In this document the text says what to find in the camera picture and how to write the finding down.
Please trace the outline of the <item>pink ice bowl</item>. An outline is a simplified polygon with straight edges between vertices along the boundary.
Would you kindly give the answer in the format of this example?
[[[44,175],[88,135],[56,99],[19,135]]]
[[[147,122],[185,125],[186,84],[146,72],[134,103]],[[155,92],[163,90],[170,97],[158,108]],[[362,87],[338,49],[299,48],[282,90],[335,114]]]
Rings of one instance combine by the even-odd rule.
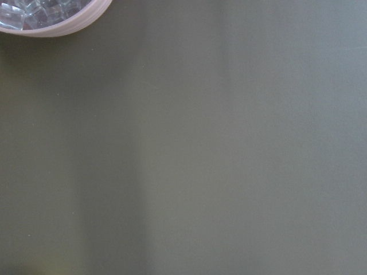
[[[62,37],[85,29],[111,5],[108,1],[1,1],[1,33]]]

